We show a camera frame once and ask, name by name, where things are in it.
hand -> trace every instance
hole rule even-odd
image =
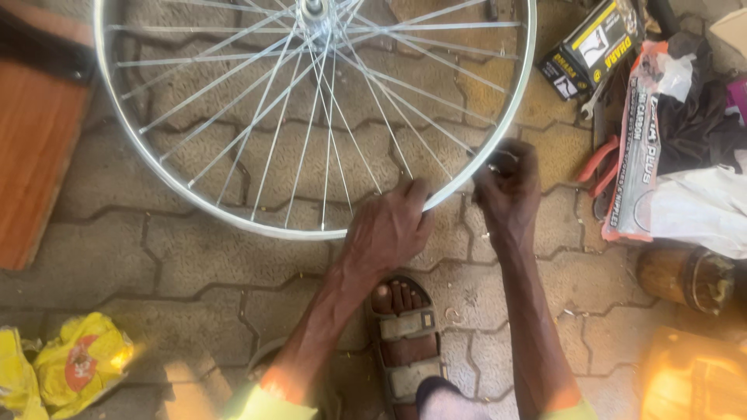
[[[371,290],[381,277],[425,248],[435,224],[431,211],[423,213],[429,192],[424,179],[415,179],[358,210],[347,231],[340,261],[371,281]]]
[[[504,139],[486,163],[474,176],[474,202],[483,210],[498,258],[513,249],[533,253],[540,198],[534,146]]]

orange wooden plank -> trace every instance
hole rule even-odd
[[[0,4],[47,31],[90,43],[90,27],[45,10]],[[78,140],[89,90],[0,62],[0,268],[33,261]]]

white plastic bag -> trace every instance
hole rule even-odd
[[[747,175],[718,166],[659,176],[651,236],[747,259]]]

pliers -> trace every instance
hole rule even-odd
[[[586,162],[586,165],[581,170],[581,173],[578,174],[576,177],[576,181],[578,182],[586,182],[589,179],[591,179],[592,175],[596,171],[597,167],[602,163],[602,160],[609,155],[612,152],[617,151],[617,153],[612,154],[610,156],[610,161],[607,163],[607,169],[604,170],[604,173],[597,179],[597,182],[592,185],[592,187],[589,189],[589,196],[590,197],[597,197],[601,192],[612,182],[612,180],[617,175],[617,169],[620,165],[620,155],[619,155],[619,149],[620,149],[620,137],[616,135],[610,135],[607,136],[607,142],[599,148],[592,157],[589,159],[588,162]]]

wrench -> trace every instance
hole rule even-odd
[[[594,116],[594,105],[596,105],[597,101],[602,95],[602,92],[604,92],[605,85],[607,85],[607,79],[605,79],[599,86],[597,86],[597,90],[594,91],[592,98],[589,99],[587,103],[581,106],[581,116],[585,120],[591,120]]]

